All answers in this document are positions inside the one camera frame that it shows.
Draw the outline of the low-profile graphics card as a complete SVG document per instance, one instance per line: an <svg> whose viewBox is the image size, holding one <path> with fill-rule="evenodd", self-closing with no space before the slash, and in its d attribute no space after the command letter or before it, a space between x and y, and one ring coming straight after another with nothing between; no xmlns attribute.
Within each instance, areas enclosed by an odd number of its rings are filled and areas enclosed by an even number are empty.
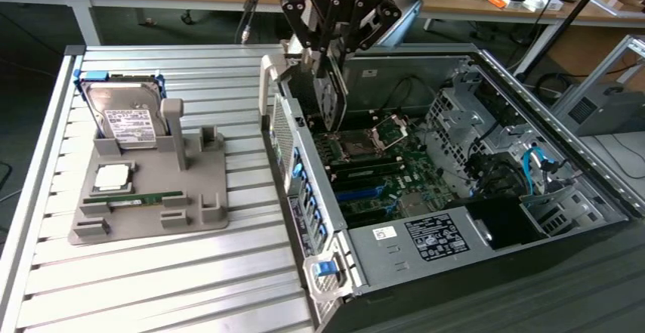
<svg viewBox="0 0 645 333"><path fill-rule="evenodd" d="M323 124L329 131L338 131L347 111L349 95L338 57L334 54L321 54L314 61L311 72Z"/></svg>

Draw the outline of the open metal socket cover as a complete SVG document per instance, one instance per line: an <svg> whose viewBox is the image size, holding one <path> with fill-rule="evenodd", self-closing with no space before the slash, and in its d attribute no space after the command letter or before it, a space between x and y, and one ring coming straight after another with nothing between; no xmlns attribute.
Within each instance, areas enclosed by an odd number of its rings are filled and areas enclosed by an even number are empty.
<svg viewBox="0 0 645 333"><path fill-rule="evenodd" d="M379 150L387 150L407 136L407 124L398 115L390 115L370 130L371 141Z"/></svg>

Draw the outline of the CPU socket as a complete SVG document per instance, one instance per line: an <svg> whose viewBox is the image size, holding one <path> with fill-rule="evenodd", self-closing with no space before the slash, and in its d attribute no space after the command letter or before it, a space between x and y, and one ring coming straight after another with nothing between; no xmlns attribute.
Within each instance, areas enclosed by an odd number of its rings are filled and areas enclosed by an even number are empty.
<svg viewBox="0 0 645 333"><path fill-rule="evenodd" d="M365 130L341 132L339 145L345 155L350 158L373 156L378 153L371 137Z"/></svg>

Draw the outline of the white box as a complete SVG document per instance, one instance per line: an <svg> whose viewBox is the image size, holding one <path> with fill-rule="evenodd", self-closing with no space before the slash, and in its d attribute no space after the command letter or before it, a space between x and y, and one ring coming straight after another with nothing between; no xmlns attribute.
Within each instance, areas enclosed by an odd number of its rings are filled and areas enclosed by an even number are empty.
<svg viewBox="0 0 645 333"><path fill-rule="evenodd" d="M564 6L564 2L560 0L524 0L522 7L530 12L537 11L560 11Z"/></svg>

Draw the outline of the black tripod pole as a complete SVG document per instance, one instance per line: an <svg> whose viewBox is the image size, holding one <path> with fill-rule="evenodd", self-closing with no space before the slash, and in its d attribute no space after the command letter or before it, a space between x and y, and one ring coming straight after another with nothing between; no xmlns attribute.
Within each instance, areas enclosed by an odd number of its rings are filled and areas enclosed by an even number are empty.
<svg viewBox="0 0 645 333"><path fill-rule="evenodd" d="M585 6L589 4L590 0L578 0L573 6L573 10L569 12L566 18L553 24L553 30L545 32L546 35L541 35L537 39L536 46L532 46L526 57L520 62L520 65L514 71L514 77L524 82L536 66L541 63L545 58L550 47L556 44L556 41L565 33L566 29L577 19L578 14L584 10Z"/></svg>

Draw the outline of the green motherboard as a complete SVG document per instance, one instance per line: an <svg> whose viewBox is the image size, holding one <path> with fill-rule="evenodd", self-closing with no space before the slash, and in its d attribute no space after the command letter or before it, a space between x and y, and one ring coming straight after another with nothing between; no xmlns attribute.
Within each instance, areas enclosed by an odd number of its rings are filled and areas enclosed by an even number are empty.
<svg viewBox="0 0 645 333"><path fill-rule="evenodd" d="M419 137L413 134L414 128L409 126L409 121L405 118L401 119L407 124L409 136L387 150L377 148L378 153L373 156L347 157L339 145L339 133L365 130L371 136L370 130L374 126L365 129L329 131L313 135L314 145L334 194L341 191L385 186L381 196L375 199L361 199L347 202L337 201L343 219L350 228L365 227L406 218L401 204L401 197L406 193L422 193L429 207L434 210L433 212L441 211L458 198L454 187L443 179L443 170L429 157L426 145L421 142ZM395 174L357 180L331 181L330 167L333 165L366 161L402 161L403 165Z"/></svg>

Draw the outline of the grey chipset heat sink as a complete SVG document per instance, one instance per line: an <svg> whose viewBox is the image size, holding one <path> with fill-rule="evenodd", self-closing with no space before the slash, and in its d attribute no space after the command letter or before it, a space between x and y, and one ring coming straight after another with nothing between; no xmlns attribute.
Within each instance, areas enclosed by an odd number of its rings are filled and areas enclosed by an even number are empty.
<svg viewBox="0 0 645 333"><path fill-rule="evenodd" d="M401 204L405 215L407 217L419 216L431 213L434 210L429 207L423 195L419 192L406 193L401 197Z"/></svg>

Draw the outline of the grey parts rack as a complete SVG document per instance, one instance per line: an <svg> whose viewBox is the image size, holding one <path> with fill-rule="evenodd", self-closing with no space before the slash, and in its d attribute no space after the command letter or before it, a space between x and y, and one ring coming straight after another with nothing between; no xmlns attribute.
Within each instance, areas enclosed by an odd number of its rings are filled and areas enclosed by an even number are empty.
<svg viewBox="0 0 645 333"><path fill-rule="evenodd" d="M115 139L95 139L80 198L69 227L72 245L220 230L228 225L224 137L216 126L184 134L183 102L166 99L160 105L168 133L158 137L154 149L119 150ZM123 190L94 188L98 168L130 166ZM162 203L139 201L83 204L81 199L135 193L183 191L163 197Z"/></svg>

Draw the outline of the grey computer tower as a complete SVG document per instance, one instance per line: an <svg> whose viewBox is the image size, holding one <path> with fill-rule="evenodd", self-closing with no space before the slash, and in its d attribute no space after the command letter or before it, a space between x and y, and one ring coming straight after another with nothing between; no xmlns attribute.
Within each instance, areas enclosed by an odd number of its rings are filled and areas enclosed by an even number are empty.
<svg viewBox="0 0 645 333"><path fill-rule="evenodd" d="M564 94L553 106L556 115L578 137L640 131L645 114L645 92L618 82L601 82L578 92L581 85Z"/></svg>

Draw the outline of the silver CPU chip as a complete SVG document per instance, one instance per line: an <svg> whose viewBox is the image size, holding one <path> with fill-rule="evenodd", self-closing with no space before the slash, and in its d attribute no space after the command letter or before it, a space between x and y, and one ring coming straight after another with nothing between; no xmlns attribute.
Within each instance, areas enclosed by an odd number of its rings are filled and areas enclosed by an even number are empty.
<svg viewBox="0 0 645 333"><path fill-rule="evenodd" d="M94 188L98 191L123 190L130 178L126 164L103 165L98 168Z"/></svg>

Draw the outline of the green RAM stick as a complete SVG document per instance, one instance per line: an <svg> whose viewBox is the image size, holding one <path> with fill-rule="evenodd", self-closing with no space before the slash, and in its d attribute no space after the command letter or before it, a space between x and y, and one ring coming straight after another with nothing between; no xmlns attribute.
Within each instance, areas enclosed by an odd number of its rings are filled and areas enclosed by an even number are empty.
<svg viewBox="0 0 645 333"><path fill-rule="evenodd" d="M90 203L99 203L99 202L130 202L130 201L139 201L143 205L155 205L160 204L163 197L175 197L182 196L183 191L168 191L160 193L135 193L128 195L118 195L118 196L98 196L98 197L87 197L81 199L83 204Z"/></svg>

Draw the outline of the silver disk bay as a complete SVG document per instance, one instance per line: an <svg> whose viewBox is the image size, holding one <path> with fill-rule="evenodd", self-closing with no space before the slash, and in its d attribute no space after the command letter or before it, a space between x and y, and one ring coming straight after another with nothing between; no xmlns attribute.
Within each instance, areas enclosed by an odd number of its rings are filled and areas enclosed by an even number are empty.
<svg viewBox="0 0 645 333"><path fill-rule="evenodd" d="M602 213L576 187L520 198L533 219L549 236L558 236L606 222Z"/></svg>

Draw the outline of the grey power supply unit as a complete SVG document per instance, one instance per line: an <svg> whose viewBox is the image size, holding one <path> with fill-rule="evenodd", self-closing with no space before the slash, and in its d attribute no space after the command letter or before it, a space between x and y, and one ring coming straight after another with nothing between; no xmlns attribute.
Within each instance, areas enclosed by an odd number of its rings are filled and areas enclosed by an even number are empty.
<svg viewBox="0 0 645 333"><path fill-rule="evenodd" d="M437 275L493 256L493 235L463 207L349 230L373 289Z"/></svg>

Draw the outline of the open PC case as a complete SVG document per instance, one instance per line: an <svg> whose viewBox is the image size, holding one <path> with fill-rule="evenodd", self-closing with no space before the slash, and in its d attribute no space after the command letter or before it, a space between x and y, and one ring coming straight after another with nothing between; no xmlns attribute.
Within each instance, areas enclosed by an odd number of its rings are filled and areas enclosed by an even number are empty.
<svg viewBox="0 0 645 333"><path fill-rule="evenodd" d="M373 289L314 145L313 135L329 132L314 75L306 55L294 56L270 80L259 115L315 333L645 333L645 114L640 131L578 137L553 106L586 76L566 77L564 91L542 90L473 45L406 45L345 59L339 131L370 128L395 114L429 153L429 107L439 85L467 64L491 76L532 127L522 143L524 189L475 190L443 172L458 198L441 211L463 207L482 221L493 256ZM606 222L549 236L520 198L565 187L582 192ZM339 272L315 277L318 261L334 261Z"/></svg>

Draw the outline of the aluminium profile frame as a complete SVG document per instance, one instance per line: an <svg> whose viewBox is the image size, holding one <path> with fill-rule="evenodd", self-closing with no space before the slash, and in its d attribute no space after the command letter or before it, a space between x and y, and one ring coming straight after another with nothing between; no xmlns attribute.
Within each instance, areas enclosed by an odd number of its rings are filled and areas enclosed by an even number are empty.
<svg viewBox="0 0 645 333"><path fill-rule="evenodd" d="M608 82L645 93L645 35L624 37L573 91L573 100L588 97L592 89Z"/></svg>

